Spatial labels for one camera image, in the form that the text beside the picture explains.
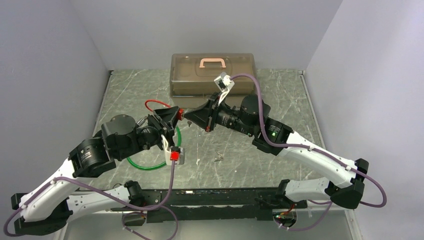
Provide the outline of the red cable lock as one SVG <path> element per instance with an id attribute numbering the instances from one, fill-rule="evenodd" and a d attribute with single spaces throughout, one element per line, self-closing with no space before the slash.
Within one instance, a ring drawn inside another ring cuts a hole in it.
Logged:
<path id="1" fill-rule="evenodd" d="M 157 100 L 157 99 L 148 99 L 148 100 L 146 100 L 144 102 L 144 106 L 146 107 L 146 109 L 148 109 L 151 112 L 153 110 L 149 107 L 149 103 L 156 103 L 156 104 L 161 105 L 164 108 L 171 108 L 172 107 L 171 105 L 169 105 L 169 104 L 167 104 L 167 103 L 165 103 L 163 101 L 160 101 L 160 100 Z M 178 112 L 177 112 L 177 119 L 179 121 L 182 121 L 184 119 L 183 113 L 184 113 L 184 110 L 183 109 L 178 110 Z"/>

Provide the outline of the small silver key pair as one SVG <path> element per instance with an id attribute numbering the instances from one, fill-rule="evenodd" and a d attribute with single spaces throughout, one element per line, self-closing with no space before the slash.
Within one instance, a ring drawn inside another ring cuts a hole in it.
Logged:
<path id="1" fill-rule="evenodd" d="M 142 117 L 140 120 L 138 120 L 136 124 L 137 124 L 139 127 L 141 127 L 141 126 L 143 126 L 143 124 L 146 122 L 146 120 L 147 120 L 147 116 L 144 116 L 144 117 Z"/>

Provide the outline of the silver key set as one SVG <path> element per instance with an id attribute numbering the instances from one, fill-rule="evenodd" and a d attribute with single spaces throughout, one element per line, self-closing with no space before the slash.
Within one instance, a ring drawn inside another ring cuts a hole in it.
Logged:
<path id="1" fill-rule="evenodd" d="M 222 162 L 223 160 L 224 160 L 224 156 L 220 152 L 216 151 L 213 161 L 214 162 Z"/>

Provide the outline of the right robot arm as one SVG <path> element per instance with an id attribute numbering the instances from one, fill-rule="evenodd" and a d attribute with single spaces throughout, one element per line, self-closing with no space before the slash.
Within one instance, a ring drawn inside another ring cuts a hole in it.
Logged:
<path id="1" fill-rule="evenodd" d="M 304 200 L 324 200 L 356 209 L 364 194 L 369 163 L 362 158 L 350 160 L 329 153 L 291 127 L 269 118 L 270 109 L 266 103 L 259 103 L 255 93 L 244 97 L 239 108 L 230 107 L 214 93 L 206 103 L 183 116 L 206 132 L 220 125 L 252 137 L 252 145 L 259 151 L 297 160 L 321 174 L 321 178 L 313 180 L 282 180 L 275 194 L 280 207 Z"/>

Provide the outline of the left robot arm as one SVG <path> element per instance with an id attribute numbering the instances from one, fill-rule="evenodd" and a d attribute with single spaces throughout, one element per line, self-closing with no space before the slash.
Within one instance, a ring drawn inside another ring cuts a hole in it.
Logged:
<path id="1" fill-rule="evenodd" d="M 127 114 L 114 116 L 91 138 L 75 147 L 63 164 L 40 186 L 29 193 L 11 197 L 12 215 L 3 226 L 9 237 L 45 236 L 67 223 L 104 209 L 128 207 L 140 212 L 166 207 L 166 199 L 147 203 L 137 181 L 128 181 L 111 190 L 90 188 L 90 194 L 75 195 L 78 188 L 116 168 L 116 163 L 154 146 L 164 151 L 165 160 L 175 167 L 183 149 L 173 141 L 183 110 L 177 106 L 156 109 L 146 117 L 147 125 Z M 14 232 L 10 232 L 13 223 Z"/>

